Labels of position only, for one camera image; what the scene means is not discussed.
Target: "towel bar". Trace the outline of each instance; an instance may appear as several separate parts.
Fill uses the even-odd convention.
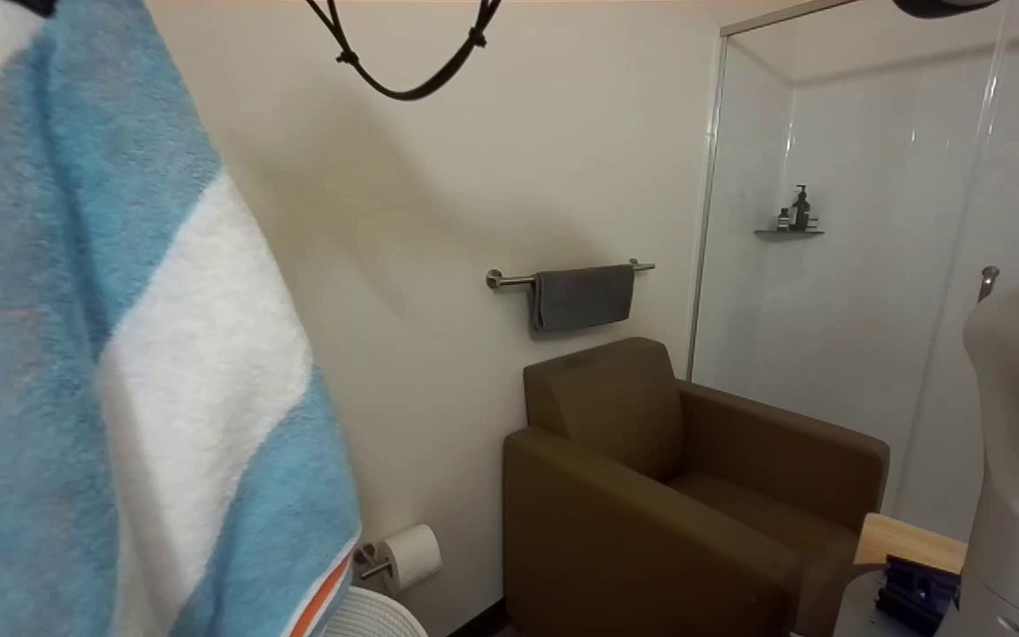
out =
[[[633,272],[654,270],[654,260],[641,260],[641,257],[629,257],[627,266]],[[486,272],[487,288],[515,288],[515,287],[532,287],[532,284],[534,284],[534,277],[503,277],[503,270]]]

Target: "brown armchair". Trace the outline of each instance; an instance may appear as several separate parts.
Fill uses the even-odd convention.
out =
[[[888,447],[674,380],[654,339],[523,371],[506,608],[527,637],[828,637]]]

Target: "shower stall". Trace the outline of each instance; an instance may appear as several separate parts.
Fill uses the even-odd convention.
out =
[[[1019,0],[725,27],[688,377],[892,447],[884,509],[964,536],[962,319],[1019,284]]]

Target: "chair cushion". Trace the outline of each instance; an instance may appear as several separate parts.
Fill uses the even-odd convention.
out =
[[[712,474],[679,474],[670,485],[791,548],[798,556],[797,633],[828,637],[835,628],[842,592],[857,573],[854,530]]]
[[[654,339],[619,339],[523,369],[527,425],[670,478],[681,455],[681,401]]]

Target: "blue and white towel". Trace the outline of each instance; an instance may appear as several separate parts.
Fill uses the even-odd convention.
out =
[[[0,0],[0,633],[311,633],[355,482],[142,0]]]

